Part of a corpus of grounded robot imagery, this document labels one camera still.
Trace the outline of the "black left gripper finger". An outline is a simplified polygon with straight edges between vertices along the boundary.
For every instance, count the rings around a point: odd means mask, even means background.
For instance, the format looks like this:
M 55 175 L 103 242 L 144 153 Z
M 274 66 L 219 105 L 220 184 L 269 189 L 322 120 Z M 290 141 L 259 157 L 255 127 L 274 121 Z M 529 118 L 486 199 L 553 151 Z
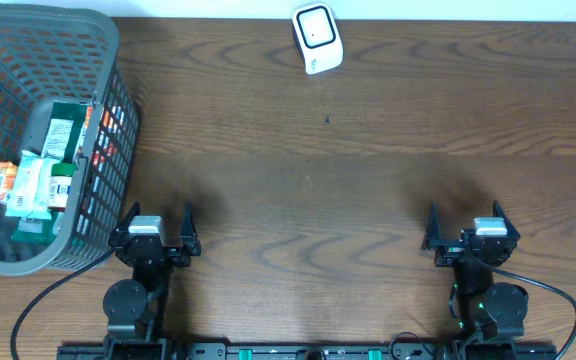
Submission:
M 195 246 L 197 244 L 198 235 L 192 216 L 191 203 L 186 203 L 184 206 L 184 214 L 180 228 L 179 239 L 184 246 Z
M 133 205 L 128 210 L 127 214 L 118 223 L 116 230 L 128 231 L 132 220 L 139 215 L 140 215 L 140 204 L 138 202 L 134 202 Z

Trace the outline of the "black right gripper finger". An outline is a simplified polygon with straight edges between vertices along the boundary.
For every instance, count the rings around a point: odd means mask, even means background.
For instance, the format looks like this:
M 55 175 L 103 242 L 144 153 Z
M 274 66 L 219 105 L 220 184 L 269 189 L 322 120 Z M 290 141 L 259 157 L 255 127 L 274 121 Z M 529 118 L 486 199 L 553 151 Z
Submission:
M 505 228 L 507 230 L 508 235 L 517 235 L 518 231 L 512 222 L 507 217 L 505 211 L 503 210 L 499 201 L 495 200 L 493 202 L 493 216 L 497 218 L 501 218 L 504 221 Z
M 437 241 L 441 239 L 441 229 L 439 224 L 438 209 L 434 202 L 431 203 L 429 208 L 429 216 L 425 229 L 425 241 Z

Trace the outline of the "green lid spice jar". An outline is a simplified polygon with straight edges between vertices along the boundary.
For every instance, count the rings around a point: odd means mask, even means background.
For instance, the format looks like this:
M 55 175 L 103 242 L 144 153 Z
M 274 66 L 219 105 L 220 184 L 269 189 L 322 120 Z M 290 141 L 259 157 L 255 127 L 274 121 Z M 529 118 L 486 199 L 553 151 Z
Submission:
M 64 212 L 71 191 L 72 178 L 78 167 L 71 163 L 57 163 L 51 168 L 47 207 Z

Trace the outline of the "white teal wipes packet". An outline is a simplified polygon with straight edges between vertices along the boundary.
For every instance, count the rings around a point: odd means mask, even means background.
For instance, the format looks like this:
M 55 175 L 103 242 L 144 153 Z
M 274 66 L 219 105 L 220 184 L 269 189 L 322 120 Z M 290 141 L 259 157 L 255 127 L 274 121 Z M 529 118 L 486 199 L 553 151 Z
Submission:
M 23 150 L 13 189 L 7 195 L 6 217 L 49 220 L 49 186 L 52 167 L 60 162 Z

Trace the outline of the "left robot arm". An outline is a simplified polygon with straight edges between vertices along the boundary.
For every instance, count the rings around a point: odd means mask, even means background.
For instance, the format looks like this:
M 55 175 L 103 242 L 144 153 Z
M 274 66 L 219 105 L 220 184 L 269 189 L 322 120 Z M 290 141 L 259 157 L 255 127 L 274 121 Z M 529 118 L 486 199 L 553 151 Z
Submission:
M 184 359 L 184 346 L 168 337 L 163 321 L 174 270 L 191 265 L 202 248 L 192 216 L 184 206 L 179 244 L 165 244 L 163 220 L 142 216 L 134 203 L 111 232 L 108 245 L 132 269 L 132 277 L 110 286 L 103 299 L 108 319 L 104 357 L 123 359 Z

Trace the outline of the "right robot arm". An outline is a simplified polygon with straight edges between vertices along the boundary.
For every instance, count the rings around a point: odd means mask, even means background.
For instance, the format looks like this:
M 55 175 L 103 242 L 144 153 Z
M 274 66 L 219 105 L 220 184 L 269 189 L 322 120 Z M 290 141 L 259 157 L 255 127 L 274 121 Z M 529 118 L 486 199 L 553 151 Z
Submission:
M 437 348 L 436 359 L 519 357 L 516 339 L 524 335 L 529 296 L 519 285 L 493 279 L 493 272 L 509 259 L 519 239 L 497 201 L 490 217 L 475 218 L 473 226 L 454 239 L 442 235 L 437 206 L 430 206 L 421 248 L 435 253 L 437 267 L 453 269 L 449 310 L 462 331 Z

